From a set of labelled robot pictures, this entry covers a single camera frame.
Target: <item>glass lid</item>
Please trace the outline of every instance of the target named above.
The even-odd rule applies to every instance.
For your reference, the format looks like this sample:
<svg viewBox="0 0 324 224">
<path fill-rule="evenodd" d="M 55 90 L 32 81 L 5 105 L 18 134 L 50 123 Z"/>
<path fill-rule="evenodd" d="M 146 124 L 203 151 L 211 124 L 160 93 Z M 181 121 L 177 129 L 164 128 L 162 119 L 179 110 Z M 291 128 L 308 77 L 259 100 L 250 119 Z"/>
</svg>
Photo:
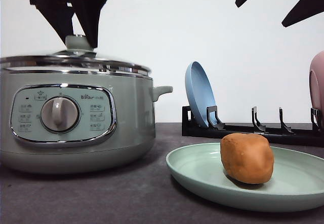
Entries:
<svg viewBox="0 0 324 224">
<path fill-rule="evenodd" d="M 100 57 L 83 35 L 66 37 L 66 50 L 50 55 L 12 56 L 1 58 L 1 69 L 11 72 L 61 71 L 66 73 L 129 73 L 147 77 L 151 70 L 117 58 Z"/>
</svg>

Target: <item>cooker side handle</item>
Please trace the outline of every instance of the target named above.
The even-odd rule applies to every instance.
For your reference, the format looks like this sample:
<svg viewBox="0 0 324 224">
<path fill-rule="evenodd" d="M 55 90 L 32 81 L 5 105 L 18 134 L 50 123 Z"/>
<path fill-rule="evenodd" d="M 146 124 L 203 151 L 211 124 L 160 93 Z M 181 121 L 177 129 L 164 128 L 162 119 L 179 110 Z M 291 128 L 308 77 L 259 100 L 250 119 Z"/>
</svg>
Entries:
<svg viewBox="0 0 324 224">
<path fill-rule="evenodd" d="M 173 92 L 172 86 L 152 87 L 152 100 L 153 102 L 156 102 L 161 95 L 171 92 Z"/>
</svg>

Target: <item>dish rack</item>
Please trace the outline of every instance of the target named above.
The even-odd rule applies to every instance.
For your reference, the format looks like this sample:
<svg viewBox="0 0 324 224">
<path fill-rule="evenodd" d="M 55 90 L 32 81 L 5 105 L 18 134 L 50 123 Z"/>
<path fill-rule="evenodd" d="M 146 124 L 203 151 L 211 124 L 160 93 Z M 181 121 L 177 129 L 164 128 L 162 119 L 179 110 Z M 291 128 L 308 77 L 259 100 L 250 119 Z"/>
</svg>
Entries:
<svg viewBox="0 0 324 224">
<path fill-rule="evenodd" d="M 213 124 L 210 115 L 217 120 Z M 257 107 L 252 108 L 252 126 L 222 123 L 218 118 L 217 106 L 207 107 L 208 128 L 201 127 L 195 120 L 190 106 L 182 107 L 182 136 L 223 138 L 231 133 L 256 133 L 266 137 L 270 143 L 293 144 L 324 147 L 324 132 L 321 125 L 321 112 L 311 108 L 312 129 L 292 129 L 282 120 L 282 108 L 279 108 L 280 128 L 267 127 L 257 118 Z"/>
</svg>

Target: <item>white wall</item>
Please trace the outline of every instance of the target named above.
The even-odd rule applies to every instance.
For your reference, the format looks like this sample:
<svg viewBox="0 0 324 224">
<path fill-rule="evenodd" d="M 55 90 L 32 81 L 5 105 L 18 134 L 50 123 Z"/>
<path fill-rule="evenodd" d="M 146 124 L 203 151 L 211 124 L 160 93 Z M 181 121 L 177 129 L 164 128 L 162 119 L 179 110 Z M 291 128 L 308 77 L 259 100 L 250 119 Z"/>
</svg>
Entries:
<svg viewBox="0 0 324 224">
<path fill-rule="evenodd" d="M 174 93 L 155 104 L 157 122 L 180 122 L 187 105 L 184 75 L 199 61 L 210 79 L 219 116 L 250 122 L 309 122 L 308 70 L 324 48 L 324 13 L 289 28 L 281 21 L 298 0 L 109 0 L 102 9 L 98 53 L 152 69 L 155 85 Z M 80 26 L 74 19 L 77 29 Z M 29 0 L 1 0 L 1 56 L 64 49 Z"/>
</svg>

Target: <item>brown clay ball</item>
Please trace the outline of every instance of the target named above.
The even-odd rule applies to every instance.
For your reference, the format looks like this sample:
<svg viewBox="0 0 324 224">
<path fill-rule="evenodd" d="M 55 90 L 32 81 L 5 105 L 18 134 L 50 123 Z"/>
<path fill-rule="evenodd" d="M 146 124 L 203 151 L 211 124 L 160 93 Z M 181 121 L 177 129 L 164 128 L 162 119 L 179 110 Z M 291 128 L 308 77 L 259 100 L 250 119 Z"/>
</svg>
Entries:
<svg viewBox="0 0 324 224">
<path fill-rule="evenodd" d="M 265 183 L 273 172 L 268 140 L 259 134 L 234 133 L 221 140 L 221 159 L 229 176 L 245 183 Z"/>
</svg>

